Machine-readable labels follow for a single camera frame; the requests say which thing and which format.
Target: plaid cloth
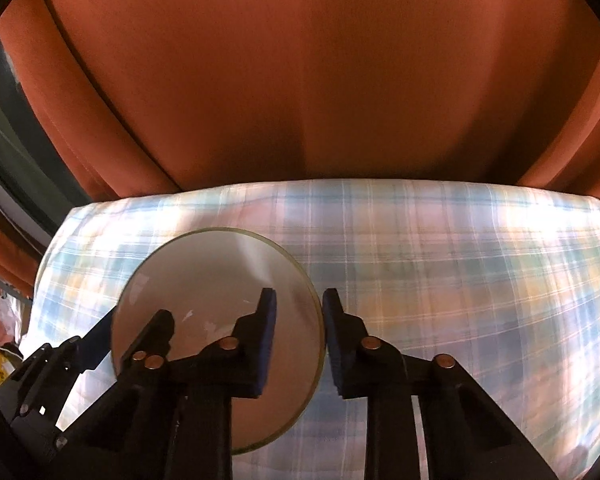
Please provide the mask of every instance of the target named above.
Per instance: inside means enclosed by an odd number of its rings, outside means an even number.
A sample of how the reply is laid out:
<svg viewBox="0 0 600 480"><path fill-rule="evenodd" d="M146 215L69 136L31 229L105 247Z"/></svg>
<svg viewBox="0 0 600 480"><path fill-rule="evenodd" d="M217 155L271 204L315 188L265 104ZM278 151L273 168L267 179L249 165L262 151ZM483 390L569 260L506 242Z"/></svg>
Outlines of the plaid cloth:
<svg viewBox="0 0 600 480"><path fill-rule="evenodd" d="M335 286L370 333L448 352L560 478L600 454L600 201L543 190L408 180L248 184L70 212L36 282L32 351L83 335L136 267L173 237L236 226L282 245L318 294ZM64 427L114 380L72 391ZM328 364L295 426L234 457L240 479L361 479L366 401L341 400Z"/></svg>

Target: orange curtain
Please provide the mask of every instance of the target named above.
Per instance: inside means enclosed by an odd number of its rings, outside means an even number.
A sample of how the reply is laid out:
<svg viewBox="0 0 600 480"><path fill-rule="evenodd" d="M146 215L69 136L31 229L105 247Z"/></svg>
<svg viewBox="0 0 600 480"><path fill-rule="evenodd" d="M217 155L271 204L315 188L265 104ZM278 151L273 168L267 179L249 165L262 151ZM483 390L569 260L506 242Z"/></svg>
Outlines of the orange curtain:
<svg viewBox="0 0 600 480"><path fill-rule="evenodd" d="M94 200L325 177L600 198L583 0L14 0L0 38Z"/></svg>

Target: plaid tablecloth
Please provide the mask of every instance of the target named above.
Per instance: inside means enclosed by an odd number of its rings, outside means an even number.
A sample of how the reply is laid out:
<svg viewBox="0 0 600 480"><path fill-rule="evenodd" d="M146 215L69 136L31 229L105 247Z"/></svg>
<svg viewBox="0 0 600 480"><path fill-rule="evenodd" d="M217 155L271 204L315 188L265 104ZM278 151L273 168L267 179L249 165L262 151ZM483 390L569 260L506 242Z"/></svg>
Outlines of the plaid tablecloth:
<svg viewBox="0 0 600 480"><path fill-rule="evenodd" d="M369 332L449 352L564 479L600 453L600 201L535 189L404 180L249 184L76 208L40 265L26 349L83 335L173 237L236 226L282 245L318 294L335 286ZM65 426L113 381L78 380ZM365 400L324 370L295 426L234 458L241 479L361 479Z"/></svg>

